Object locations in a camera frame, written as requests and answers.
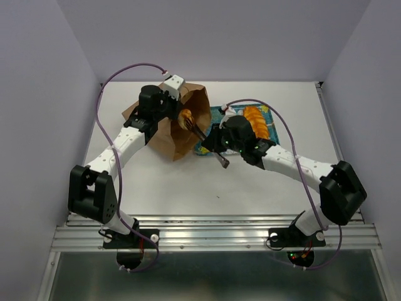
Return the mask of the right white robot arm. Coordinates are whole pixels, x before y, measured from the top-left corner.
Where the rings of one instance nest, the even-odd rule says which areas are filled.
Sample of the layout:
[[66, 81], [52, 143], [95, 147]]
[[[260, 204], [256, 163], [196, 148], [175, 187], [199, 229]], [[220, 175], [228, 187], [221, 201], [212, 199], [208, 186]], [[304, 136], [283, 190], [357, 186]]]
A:
[[290, 241], [296, 245], [332, 224], [347, 225], [367, 198], [350, 163], [330, 164], [299, 156], [294, 150], [257, 137], [251, 123], [241, 115], [213, 124], [202, 146], [213, 153], [237, 152], [248, 164], [299, 181], [306, 193], [314, 190], [320, 195], [320, 203], [312, 203], [311, 209], [301, 213], [288, 230]]

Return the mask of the long braided fake bread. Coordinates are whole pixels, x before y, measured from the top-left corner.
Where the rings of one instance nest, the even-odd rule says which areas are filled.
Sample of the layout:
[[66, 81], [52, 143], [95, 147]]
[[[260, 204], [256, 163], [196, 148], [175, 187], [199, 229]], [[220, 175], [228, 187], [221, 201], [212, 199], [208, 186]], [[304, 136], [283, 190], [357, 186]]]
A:
[[262, 112], [256, 106], [247, 106], [243, 116], [249, 121], [257, 138], [269, 139], [269, 130]]

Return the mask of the brown paper bag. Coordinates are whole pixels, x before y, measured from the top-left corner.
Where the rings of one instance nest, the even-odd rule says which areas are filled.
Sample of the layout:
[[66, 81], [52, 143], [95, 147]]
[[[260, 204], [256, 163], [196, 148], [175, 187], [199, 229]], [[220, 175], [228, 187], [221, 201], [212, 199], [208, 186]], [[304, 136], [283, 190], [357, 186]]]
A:
[[[206, 87], [185, 83], [179, 91], [183, 108], [191, 111], [196, 125], [206, 132], [211, 124], [211, 107]], [[181, 128], [176, 120], [163, 119], [147, 145], [168, 160], [177, 161], [192, 151], [198, 141], [198, 136]]]

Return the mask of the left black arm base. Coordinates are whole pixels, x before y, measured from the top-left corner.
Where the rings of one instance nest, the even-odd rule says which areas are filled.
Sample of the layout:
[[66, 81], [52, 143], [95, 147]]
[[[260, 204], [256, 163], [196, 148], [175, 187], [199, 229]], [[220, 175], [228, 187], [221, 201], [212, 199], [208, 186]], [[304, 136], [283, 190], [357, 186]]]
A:
[[[157, 228], [142, 228], [140, 222], [135, 219], [133, 224], [135, 231], [147, 237], [156, 245], [159, 244], [160, 230]], [[117, 233], [113, 230], [99, 230], [98, 234], [103, 237], [103, 248], [106, 250], [117, 249], [155, 249], [154, 245], [149, 241], [133, 234], [131, 231], [128, 235]]]

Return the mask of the round fake bread roll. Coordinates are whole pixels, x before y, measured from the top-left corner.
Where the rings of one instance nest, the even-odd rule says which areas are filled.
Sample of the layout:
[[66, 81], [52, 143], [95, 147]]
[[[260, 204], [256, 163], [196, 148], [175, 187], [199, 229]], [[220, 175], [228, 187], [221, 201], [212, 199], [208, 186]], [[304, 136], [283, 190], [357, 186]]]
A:
[[194, 128], [194, 118], [192, 112], [189, 109], [182, 109], [178, 115], [177, 122], [179, 126], [188, 131], [192, 131]]

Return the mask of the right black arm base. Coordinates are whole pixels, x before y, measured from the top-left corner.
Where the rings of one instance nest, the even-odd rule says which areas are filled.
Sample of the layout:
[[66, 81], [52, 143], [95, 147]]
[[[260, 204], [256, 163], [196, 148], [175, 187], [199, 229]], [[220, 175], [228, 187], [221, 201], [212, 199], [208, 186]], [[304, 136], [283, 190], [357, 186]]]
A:
[[326, 246], [325, 236], [322, 230], [313, 231], [311, 235], [305, 235], [295, 226], [300, 216], [301, 214], [299, 214], [288, 227], [268, 229], [268, 237], [265, 240], [265, 245], [276, 251], [282, 250], [283, 248]]

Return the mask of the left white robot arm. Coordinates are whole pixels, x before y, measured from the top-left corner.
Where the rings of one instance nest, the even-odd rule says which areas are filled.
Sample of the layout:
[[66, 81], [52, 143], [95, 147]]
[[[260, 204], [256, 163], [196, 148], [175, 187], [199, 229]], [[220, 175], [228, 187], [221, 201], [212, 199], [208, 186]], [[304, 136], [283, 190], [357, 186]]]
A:
[[70, 172], [68, 209], [92, 219], [118, 233], [126, 247], [139, 241], [137, 220], [121, 212], [121, 195], [114, 180], [120, 178], [124, 165], [148, 144], [161, 120], [175, 120], [182, 109], [180, 89], [185, 82], [172, 77], [159, 86], [141, 88], [138, 104], [123, 124], [117, 138], [86, 166], [75, 166]]

